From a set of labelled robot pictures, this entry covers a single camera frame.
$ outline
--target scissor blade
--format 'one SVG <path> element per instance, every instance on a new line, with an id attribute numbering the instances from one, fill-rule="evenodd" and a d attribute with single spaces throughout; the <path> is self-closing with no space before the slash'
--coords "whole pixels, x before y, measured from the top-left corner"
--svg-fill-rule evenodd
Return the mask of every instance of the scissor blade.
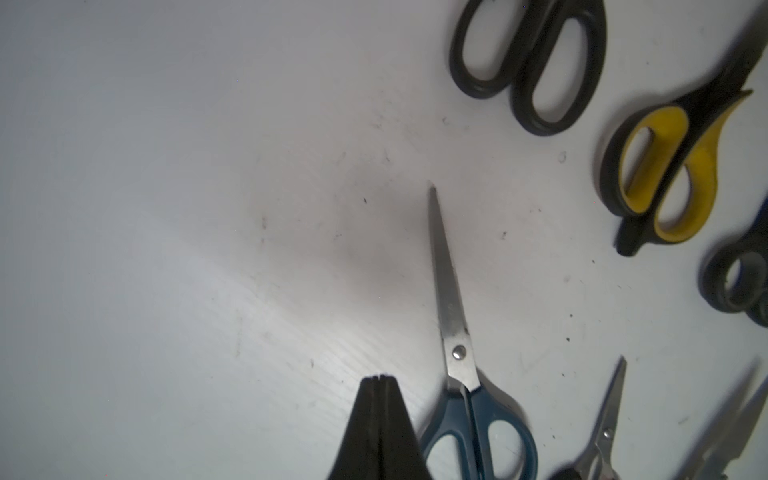
<path id="1" fill-rule="evenodd" d="M 603 408 L 598 416 L 598 423 L 595 425 L 592 439 L 594 444 L 600 448 L 603 454 L 603 461 L 611 464 L 611 446 L 616 435 L 616 426 L 619 422 L 619 407 L 621 406 L 621 393 L 624 391 L 624 377 L 627 375 L 627 360 L 624 357 L 619 359 L 614 378 L 611 380 L 611 386 L 608 387 L 608 393 L 605 395 Z"/>
<path id="2" fill-rule="evenodd" d="M 752 431 L 757 425 L 760 413 L 768 398 L 768 377 L 763 380 L 763 384 L 757 389 L 744 409 L 739 413 L 736 421 L 733 422 L 728 433 L 712 453 L 713 459 L 723 462 L 725 465 L 741 456 L 744 447 L 752 436 Z"/>
<path id="3" fill-rule="evenodd" d="M 458 380 L 472 392 L 480 387 L 475 354 L 469 338 L 458 281 L 453 270 L 445 226 L 442 224 L 437 189 L 429 189 L 429 234 L 432 240 L 432 260 L 435 269 L 437 314 L 440 322 L 445 368 L 448 376 Z"/>
<path id="4" fill-rule="evenodd" d="M 768 1 L 757 8 L 737 43 L 728 53 L 723 70 L 717 75 L 710 94 L 710 102 L 729 98 L 746 83 L 763 50 L 768 46 Z"/>

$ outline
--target yellow grip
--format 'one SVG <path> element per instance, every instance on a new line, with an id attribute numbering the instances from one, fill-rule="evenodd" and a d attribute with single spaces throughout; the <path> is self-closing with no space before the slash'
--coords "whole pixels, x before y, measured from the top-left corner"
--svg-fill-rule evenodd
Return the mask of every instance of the yellow grip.
<path id="1" fill-rule="evenodd" d="M 728 117 L 751 93 L 751 91 L 740 92 L 725 104 L 720 109 L 717 119 L 701 134 L 691 148 L 684 161 L 690 177 L 690 196 L 685 211 L 680 219 L 666 230 L 662 229 L 659 222 L 659 212 L 664 205 L 663 200 L 654 216 L 654 230 L 662 240 L 670 243 L 683 242 L 695 235 L 707 222 L 717 195 L 717 144 L 720 141 L 720 132 Z"/>
<path id="2" fill-rule="evenodd" d="M 668 105 L 643 117 L 627 136 L 621 150 L 619 172 L 624 168 L 624 158 L 632 139 L 646 127 L 653 139 L 630 180 L 629 188 L 624 191 L 624 185 L 619 182 L 624 202 L 636 214 L 644 214 L 650 207 L 662 177 L 688 132 L 688 114 L 681 107 Z"/>

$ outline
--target metal blade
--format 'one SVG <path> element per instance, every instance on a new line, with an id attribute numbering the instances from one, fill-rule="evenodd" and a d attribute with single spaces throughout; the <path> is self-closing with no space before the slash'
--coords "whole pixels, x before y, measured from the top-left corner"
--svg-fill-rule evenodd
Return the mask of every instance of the metal blade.
<path id="1" fill-rule="evenodd" d="M 611 380 L 611 386 L 603 402 L 603 408 L 598 416 L 592 439 L 594 444 L 603 454 L 603 461 L 611 464 L 611 447 L 616 436 L 616 426 L 619 422 L 619 406 L 621 406 L 621 393 L 624 391 L 624 377 L 627 375 L 627 360 L 619 359 L 616 373 Z"/>
<path id="2" fill-rule="evenodd" d="M 757 392 L 755 392 L 741 413 L 739 413 L 736 421 L 728 429 L 728 433 L 712 453 L 711 458 L 714 462 L 727 465 L 728 462 L 741 456 L 741 452 L 744 451 L 744 447 L 746 447 L 750 436 L 752 436 L 752 431 L 755 429 L 755 425 L 757 425 L 760 413 L 763 412 L 766 398 L 768 398 L 768 377 L 763 380 L 763 384 L 760 385 Z"/>
<path id="3" fill-rule="evenodd" d="M 480 379 L 435 187 L 429 189 L 429 235 L 432 240 L 437 314 L 445 354 L 445 369 L 449 377 L 458 380 L 469 392 L 473 392 L 480 388 Z"/>

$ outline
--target blue-handled scissors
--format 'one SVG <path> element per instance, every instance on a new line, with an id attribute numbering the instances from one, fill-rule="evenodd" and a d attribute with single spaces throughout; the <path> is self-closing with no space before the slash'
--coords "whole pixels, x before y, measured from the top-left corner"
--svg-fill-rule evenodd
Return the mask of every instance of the blue-handled scissors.
<path id="1" fill-rule="evenodd" d="M 419 441 L 424 458 L 429 456 L 438 440 L 452 435 L 458 443 L 464 480 L 495 478 L 488 427 L 492 422 L 502 420 L 515 427 L 522 440 L 525 459 L 520 480 L 534 480 L 538 456 L 531 432 L 513 411 L 493 398 L 480 383 L 434 187 L 429 191 L 429 232 L 432 238 L 437 311 L 448 388 Z"/>

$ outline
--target yellow and black scissors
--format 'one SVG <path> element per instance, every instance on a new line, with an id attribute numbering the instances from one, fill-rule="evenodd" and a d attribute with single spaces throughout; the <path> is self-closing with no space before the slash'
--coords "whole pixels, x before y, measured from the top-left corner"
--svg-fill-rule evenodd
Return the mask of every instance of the yellow and black scissors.
<path id="1" fill-rule="evenodd" d="M 768 2 L 764 2 L 743 36 L 728 53 L 717 76 L 667 104 L 629 117 L 607 147 L 600 172 L 600 191 L 608 209 L 624 217 L 616 239 L 620 255 L 632 257 L 643 243 L 680 243 L 706 223 L 717 193 L 717 143 L 723 124 L 752 91 L 742 91 L 747 77 L 768 45 Z M 621 180 L 630 143 L 648 128 L 653 138 L 625 189 Z M 658 214 L 682 166 L 690 177 L 685 211 L 671 227 Z"/>

